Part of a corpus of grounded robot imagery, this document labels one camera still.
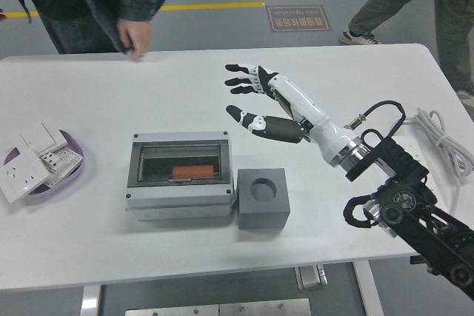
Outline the person's left hand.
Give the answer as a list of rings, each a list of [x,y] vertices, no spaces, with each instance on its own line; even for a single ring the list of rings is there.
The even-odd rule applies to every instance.
[[[150,48],[152,25],[149,21],[119,19],[117,30],[121,43],[133,61],[139,61]]]

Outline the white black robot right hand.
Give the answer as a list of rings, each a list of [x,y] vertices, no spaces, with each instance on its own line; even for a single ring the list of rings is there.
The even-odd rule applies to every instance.
[[[333,124],[327,114],[288,77],[253,64],[227,64],[226,70],[243,76],[226,80],[232,94],[265,94],[277,101],[289,118],[256,115],[229,105],[226,111],[258,137],[298,143],[315,142],[332,167],[349,171],[364,157],[361,139],[353,131]]]

